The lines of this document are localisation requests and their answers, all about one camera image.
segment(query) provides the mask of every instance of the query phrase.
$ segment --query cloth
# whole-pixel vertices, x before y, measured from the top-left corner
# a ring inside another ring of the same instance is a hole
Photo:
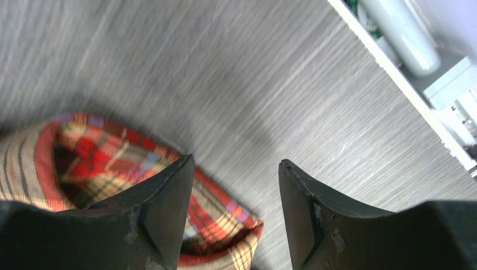
[[[180,155],[133,130],[84,114],[0,140],[0,199],[85,208],[157,174]],[[178,269],[249,269],[263,222],[196,168]]]

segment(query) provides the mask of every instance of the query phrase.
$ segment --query red plaid fabric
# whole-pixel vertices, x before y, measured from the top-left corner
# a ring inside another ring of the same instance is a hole
[[[110,121],[64,115],[0,141],[0,199],[51,211],[86,208],[179,158]],[[249,269],[263,222],[195,169],[178,269]]]

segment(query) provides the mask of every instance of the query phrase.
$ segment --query plaid cloth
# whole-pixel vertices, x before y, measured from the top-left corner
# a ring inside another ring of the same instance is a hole
[[[107,120],[64,115],[0,141],[0,200],[85,208],[148,179],[179,154]],[[263,222],[195,169],[178,269],[249,269]]]

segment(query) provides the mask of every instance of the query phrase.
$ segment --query cylindrical container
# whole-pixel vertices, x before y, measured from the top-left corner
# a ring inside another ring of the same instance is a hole
[[[403,0],[360,0],[360,3],[413,75],[425,77],[439,68],[437,51]]]

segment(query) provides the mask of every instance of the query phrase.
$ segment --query white tube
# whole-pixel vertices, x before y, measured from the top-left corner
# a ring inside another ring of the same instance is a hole
[[[440,58],[403,0],[360,0],[406,68],[417,77],[437,70]]]

